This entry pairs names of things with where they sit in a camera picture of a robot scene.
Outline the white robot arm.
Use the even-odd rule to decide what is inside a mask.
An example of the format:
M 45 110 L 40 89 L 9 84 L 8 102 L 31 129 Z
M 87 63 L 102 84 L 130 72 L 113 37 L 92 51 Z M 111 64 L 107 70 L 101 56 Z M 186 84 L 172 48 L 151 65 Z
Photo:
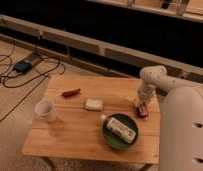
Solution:
M 157 88 L 167 93 L 161 108 L 158 171 L 203 171 L 203 84 L 169 76 L 162 65 L 144 67 L 137 104 Z

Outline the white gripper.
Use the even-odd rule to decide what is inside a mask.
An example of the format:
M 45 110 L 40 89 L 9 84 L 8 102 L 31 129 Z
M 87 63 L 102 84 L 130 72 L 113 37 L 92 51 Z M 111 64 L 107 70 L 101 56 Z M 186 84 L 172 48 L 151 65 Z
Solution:
M 136 96 L 134 98 L 134 106 L 135 107 L 140 107 L 141 105 L 149 104 L 150 101 L 151 101 L 150 98 L 140 98 L 140 97 Z

